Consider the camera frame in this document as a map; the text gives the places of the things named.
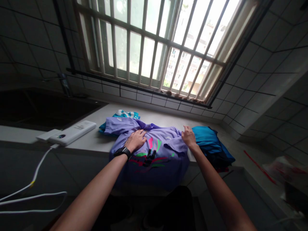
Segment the purple t-shirt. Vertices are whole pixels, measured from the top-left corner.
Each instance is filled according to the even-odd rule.
[[[110,151],[109,160],[114,158],[113,154],[138,129],[147,131],[147,141],[124,166],[116,186],[125,181],[173,190],[181,182],[189,165],[188,147],[181,138],[181,131],[175,127],[158,127],[132,118],[108,117],[104,134],[119,135]]]

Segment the white power bank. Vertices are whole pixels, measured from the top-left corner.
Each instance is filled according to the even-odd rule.
[[[84,120],[78,124],[75,124],[60,133],[57,133],[49,138],[51,143],[57,143],[61,146],[66,146],[82,137],[84,134],[93,130],[96,127],[96,123]]]

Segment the person's leg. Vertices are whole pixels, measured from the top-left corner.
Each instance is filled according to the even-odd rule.
[[[98,215],[92,231],[109,230],[111,224],[118,223],[131,213],[131,208],[125,201],[118,197],[109,195]]]
[[[196,230],[193,199],[186,186],[177,186],[172,193],[148,213],[148,224],[164,230]]]

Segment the black watch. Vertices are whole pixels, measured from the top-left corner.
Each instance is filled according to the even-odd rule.
[[[131,152],[128,150],[127,147],[123,147],[123,148],[119,148],[114,154],[113,156],[119,156],[121,154],[126,154],[127,155],[127,161],[131,158],[132,154]]]

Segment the white cable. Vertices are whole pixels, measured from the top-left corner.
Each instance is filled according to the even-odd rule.
[[[5,200],[13,195],[16,195],[22,191],[24,191],[25,189],[29,188],[29,187],[32,187],[36,178],[37,178],[37,175],[38,175],[38,172],[39,172],[39,168],[41,166],[41,164],[43,163],[45,157],[47,156],[47,154],[50,152],[50,150],[52,149],[55,149],[59,146],[59,144],[54,144],[52,145],[47,152],[45,152],[45,154],[43,155],[41,161],[39,162],[38,166],[36,167],[36,170],[35,170],[35,173],[34,173],[34,176],[33,176],[33,179],[32,179],[32,182],[27,185],[26,187],[22,188],[21,190],[18,190],[17,192],[14,192],[12,193],[11,195],[8,195],[6,197],[3,197],[0,199],[0,201],[2,200]],[[51,196],[51,195],[59,195],[59,194],[64,194],[64,198],[63,198],[63,201],[61,202],[61,204],[55,208],[55,209],[52,209],[52,210],[25,210],[25,211],[0,211],[0,214],[12,214],[12,213],[28,213],[28,212],[52,212],[52,211],[55,211],[57,210],[62,204],[63,202],[65,201],[66,199],[66,195],[67,195],[67,192],[57,192],[57,193],[45,193],[45,194],[41,194],[41,195],[36,195],[36,196],[31,196],[31,197],[26,197],[26,198],[21,198],[21,199],[16,199],[16,200],[10,200],[10,201],[4,201],[4,202],[0,202],[0,206],[1,205],[6,205],[6,204],[11,204],[11,203],[15,203],[15,202],[20,202],[20,201],[26,201],[26,200],[30,200],[30,199],[34,199],[34,198],[39,198],[39,197],[43,197],[43,196]]]

